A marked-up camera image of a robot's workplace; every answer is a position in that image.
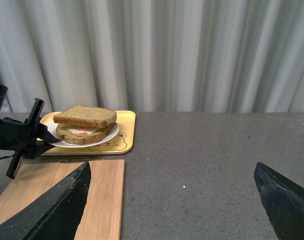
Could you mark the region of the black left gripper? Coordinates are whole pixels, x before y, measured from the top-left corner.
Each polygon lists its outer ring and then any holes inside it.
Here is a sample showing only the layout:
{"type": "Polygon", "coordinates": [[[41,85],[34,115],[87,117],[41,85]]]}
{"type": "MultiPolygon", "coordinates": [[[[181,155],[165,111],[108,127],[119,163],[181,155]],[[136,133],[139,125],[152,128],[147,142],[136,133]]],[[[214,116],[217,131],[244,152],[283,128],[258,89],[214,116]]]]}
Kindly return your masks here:
{"type": "Polygon", "coordinates": [[[14,179],[17,167],[21,162],[27,148],[35,143],[37,138],[43,141],[36,141],[36,156],[39,157],[48,150],[54,148],[49,143],[57,143],[60,140],[54,137],[48,127],[40,123],[40,113],[44,101],[37,98],[29,117],[20,122],[11,118],[0,119],[0,150],[14,151],[14,155],[6,175],[14,179]]]}

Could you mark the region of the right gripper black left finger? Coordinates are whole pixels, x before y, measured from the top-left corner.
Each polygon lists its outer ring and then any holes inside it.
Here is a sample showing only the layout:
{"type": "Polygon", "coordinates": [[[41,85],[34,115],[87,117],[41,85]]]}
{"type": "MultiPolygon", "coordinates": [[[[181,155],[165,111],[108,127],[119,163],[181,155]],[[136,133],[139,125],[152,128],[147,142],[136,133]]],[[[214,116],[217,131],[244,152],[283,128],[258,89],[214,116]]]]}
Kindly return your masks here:
{"type": "Polygon", "coordinates": [[[22,211],[0,224],[0,240],[72,240],[81,222],[91,182],[81,164],[22,211]]]}

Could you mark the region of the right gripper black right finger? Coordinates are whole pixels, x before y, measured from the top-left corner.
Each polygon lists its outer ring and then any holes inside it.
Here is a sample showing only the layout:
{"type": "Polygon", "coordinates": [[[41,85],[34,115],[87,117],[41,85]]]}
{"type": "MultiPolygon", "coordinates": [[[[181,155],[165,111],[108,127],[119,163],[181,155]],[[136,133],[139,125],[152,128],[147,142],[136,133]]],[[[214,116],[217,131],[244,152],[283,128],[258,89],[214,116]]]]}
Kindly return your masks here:
{"type": "Polygon", "coordinates": [[[279,240],[304,240],[304,188],[258,162],[254,180],[279,240]]]}

